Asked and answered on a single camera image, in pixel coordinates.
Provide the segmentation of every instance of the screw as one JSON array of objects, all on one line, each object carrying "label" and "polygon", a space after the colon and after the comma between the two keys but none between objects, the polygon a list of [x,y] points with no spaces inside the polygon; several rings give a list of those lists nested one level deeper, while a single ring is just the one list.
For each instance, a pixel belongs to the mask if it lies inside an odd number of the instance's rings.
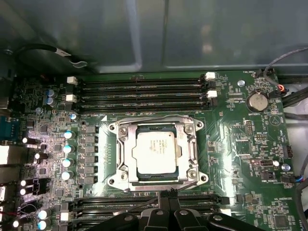
[{"label": "screw", "polygon": [[181,210],[181,211],[180,211],[180,214],[181,214],[181,215],[187,215],[188,212],[187,212],[186,210]]},{"label": "screw", "polygon": [[127,133],[127,128],[126,128],[126,127],[121,127],[121,128],[119,129],[119,132],[120,132],[121,135],[126,135],[126,133]]},{"label": "screw", "polygon": [[244,86],[245,86],[245,81],[244,81],[244,80],[239,80],[239,81],[237,82],[237,85],[238,85],[239,87],[244,87]]},{"label": "screw", "polygon": [[127,180],[127,174],[125,172],[121,174],[121,180]]},{"label": "screw", "polygon": [[124,220],[125,221],[130,221],[130,220],[133,220],[133,217],[132,216],[127,216],[127,217],[124,218]]},{"label": "screw", "polygon": [[197,177],[197,172],[195,170],[188,171],[188,177],[192,178],[192,179],[196,178]]},{"label": "screw", "polygon": [[221,220],[222,220],[222,217],[219,216],[219,215],[215,215],[215,216],[213,216],[213,219],[214,219],[214,220],[217,220],[217,221],[221,221]]},{"label": "screw", "polygon": [[191,125],[188,125],[185,127],[185,132],[186,133],[191,133],[193,131],[193,127]]},{"label": "screw", "polygon": [[283,165],[281,165],[281,169],[284,172],[288,172],[288,171],[291,170],[291,166],[289,166],[288,164],[283,164]]}]

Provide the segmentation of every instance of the chip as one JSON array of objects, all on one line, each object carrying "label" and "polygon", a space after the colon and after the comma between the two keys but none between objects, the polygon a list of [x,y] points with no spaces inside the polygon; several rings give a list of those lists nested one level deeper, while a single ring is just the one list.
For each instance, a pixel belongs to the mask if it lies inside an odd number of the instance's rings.
[{"label": "chip", "polygon": [[98,142],[98,138],[97,136],[86,136],[86,143],[97,143]]},{"label": "chip", "polygon": [[289,227],[288,219],[287,219],[287,217],[285,215],[274,216],[274,220],[275,220],[275,226],[278,229],[288,228]]},{"label": "chip", "polygon": [[85,177],[84,184],[95,184],[97,182],[97,176]]},{"label": "chip", "polygon": [[84,168],[84,173],[93,174],[97,172],[97,166],[86,166]]},{"label": "chip", "polygon": [[46,174],[46,169],[41,168],[38,172],[39,172],[40,175]]},{"label": "chip", "polygon": [[247,202],[247,203],[252,203],[252,201],[253,201],[253,196],[251,195],[251,194],[246,194],[245,195],[245,201]]},{"label": "chip", "polygon": [[60,209],[61,209],[61,206],[60,206],[60,205],[55,205],[55,206],[53,207],[53,210],[54,210],[55,212],[60,212]]},{"label": "chip", "polygon": [[40,132],[42,132],[42,133],[46,133],[47,130],[48,130],[47,125],[43,125],[43,126],[40,127]]},{"label": "chip", "polygon": [[85,163],[97,163],[98,162],[98,156],[86,156],[85,157]]},{"label": "chip", "polygon": [[98,133],[98,127],[88,126],[86,127],[86,133]]},{"label": "chip", "polygon": [[137,145],[132,152],[133,158],[137,159],[138,172],[141,174],[174,173],[177,169],[176,146],[172,131],[139,133]]},{"label": "chip", "polygon": [[61,145],[60,144],[56,144],[53,148],[54,151],[59,152],[61,151]]},{"label": "chip", "polygon": [[60,231],[60,226],[59,225],[53,225],[51,231]]},{"label": "chip", "polygon": [[97,153],[98,147],[97,146],[87,146],[85,151],[86,153]]},{"label": "chip", "polygon": [[63,189],[57,189],[56,190],[56,196],[57,197],[61,197],[64,195],[64,190]]}]

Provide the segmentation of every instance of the motherboard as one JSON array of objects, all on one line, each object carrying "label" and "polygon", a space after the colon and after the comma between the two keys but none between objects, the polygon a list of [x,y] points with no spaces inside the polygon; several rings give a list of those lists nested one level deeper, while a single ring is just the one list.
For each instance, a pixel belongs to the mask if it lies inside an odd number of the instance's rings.
[{"label": "motherboard", "polygon": [[300,230],[282,101],[255,71],[24,78],[10,104],[19,229],[86,230],[174,188],[203,217]]}]

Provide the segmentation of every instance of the wire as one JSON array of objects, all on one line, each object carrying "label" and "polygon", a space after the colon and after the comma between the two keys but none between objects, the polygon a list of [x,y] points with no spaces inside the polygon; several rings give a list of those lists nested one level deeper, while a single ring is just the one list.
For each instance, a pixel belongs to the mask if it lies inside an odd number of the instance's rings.
[{"label": "wire", "polygon": [[306,217],[303,211],[303,204],[302,204],[302,191],[306,187],[308,187],[308,178],[305,179],[303,182],[301,182],[295,188],[294,201],[295,201],[295,206],[296,206],[299,218],[302,221],[302,224],[304,226],[304,230],[308,231],[308,222],[306,220]]},{"label": "wire", "polygon": [[23,213],[23,214],[31,215],[31,214],[35,214],[35,213],[38,211],[38,209],[37,209],[33,204],[27,204],[27,205],[21,207],[20,210],[23,209],[23,208],[25,208],[25,207],[27,207],[27,206],[32,206],[32,207],[34,207],[34,208],[35,208],[35,211],[34,211],[34,212],[31,212],[31,213],[25,213],[25,212],[23,212],[23,211],[20,211],[20,212]]},{"label": "wire", "polygon": [[[75,55],[71,55],[57,47],[53,47],[53,46],[50,46],[50,45],[46,45],[46,44],[27,44],[27,45],[24,45],[20,48],[18,48],[17,50],[14,51],[13,53],[13,57],[14,57],[14,60],[16,61],[16,63],[19,63],[19,64],[22,64],[24,66],[26,66],[28,69],[33,69],[33,67],[31,67],[30,65],[24,63],[21,59],[20,59],[20,56],[25,53],[26,51],[32,51],[32,50],[43,50],[43,51],[50,51],[50,52],[53,52],[59,56],[62,56],[66,59],[69,60],[69,62],[73,65],[73,67],[75,68],[87,68],[88,66],[88,63],[83,61],[83,60],[80,60],[77,56]],[[90,70],[89,68],[87,68],[87,70],[89,72],[91,72],[92,74],[94,73],[92,70]]]},{"label": "wire", "polygon": [[263,77],[269,82],[271,83],[272,85],[274,86],[278,86],[279,83],[277,83],[276,81],[272,80],[270,77],[267,76],[267,72],[269,71],[269,69],[271,68],[271,66],[273,66],[275,63],[277,63],[278,61],[280,61],[281,59],[284,59],[292,54],[295,54],[295,53],[299,53],[299,52],[302,52],[302,51],[306,51],[308,50],[308,47],[303,47],[303,48],[300,48],[300,49],[296,49],[296,50],[293,50],[293,51],[290,51],[286,54],[283,54],[281,56],[279,56],[277,59],[274,59],[270,64],[267,65],[267,67],[264,69],[263,71]]},{"label": "wire", "polygon": [[300,178],[296,179],[295,182],[300,183],[304,179],[304,176],[301,176]]},{"label": "wire", "polygon": [[295,120],[308,120],[308,115],[306,114],[294,114],[294,113],[288,113],[288,112],[285,112],[284,113],[284,116],[287,118],[287,119],[295,119]]}]

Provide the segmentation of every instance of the green circuit board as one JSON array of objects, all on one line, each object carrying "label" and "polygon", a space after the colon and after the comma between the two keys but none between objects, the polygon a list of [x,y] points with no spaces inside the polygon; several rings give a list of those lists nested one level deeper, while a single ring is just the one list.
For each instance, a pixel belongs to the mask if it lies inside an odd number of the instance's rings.
[{"label": "green circuit board", "polygon": [[[110,74],[80,76],[78,79],[86,82],[128,80],[135,77],[179,79],[196,78],[201,74],[204,72]],[[33,164],[29,164],[23,170],[22,177],[51,179],[50,191],[42,196],[43,207],[52,207],[79,197],[156,195],[155,192],[124,193],[108,186],[106,179],[116,170],[116,136],[108,131],[108,125],[133,116],[189,115],[205,124],[205,127],[197,132],[198,158],[199,170],[209,176],[209,181],[180,193],[215,193],[226,196],[230,198],[230,204],[220,205],[219,208],[237,219],[268,231],[298,231],[300,221],[292,199],[295,184],[281,182],[281,176],[293,174],[291,158],[285,153],[289,141],[282,102],[279,98],[269,99],[269,105],[264,112],[250,111],[246,99],[253,91],[270,93],[274,90],[265,79],[255,78],[254,74],[254,71],[217,72],[215,82],[218,105],[208,111],[85,114],[81,115],[77,122],[71,121],[69,113],[60,109],[65,102],[65,77],[58,77],[55,83],[49,85],[41,85],[32,80],[24,81],[16,89],[22,97],[18,101],[25,105],[25,113],[21,116],[21,130],[45,141],[50,157],[47,161],[35,165],[36,170],[31,168]],[[239,80],[244,81],[244,86],[238,85]],[[47,89],[53,89],[58,93],[58,105],[54,108],[45,104],[44,92]],[[35,113],[37,107],[43,108],[44,112]],[[34,121],[32,128],[26,126],[28,121]],[[47,126],[47,130],[42,134],[44,126]],[[84,155],[78,149],[88,145],[80,142],[80,131],[88,126],[99,128],[97,135],[99,151],[95,154],[98,156],[98,162],[89,164],[97,166],[97,173],[94,174],[80,173],[78,164],[79,158]],[[66,130],[74,131],[77,138],[74,141],[66,141],[63,137]],[[66,144],[75,146],[77,151],[65,156],[59,147]],[[61,179],[61,173],[64,171],[61,163],[66,157],[74,159],[76,163],[74,167],[69,168],[75,173],[75,177],[69,181]],[[280,165],[261,166],[259,163],[262,160],[275,160]],[[288,164],[291,170],[282,171],[282,164]],[[87,175],[97,176],[98,182],[81,185],[80,179]],[[52,224],[58,223],[59,214],[55,213]],[[36,225],[34,223],[25,229],[36,230]]]}]

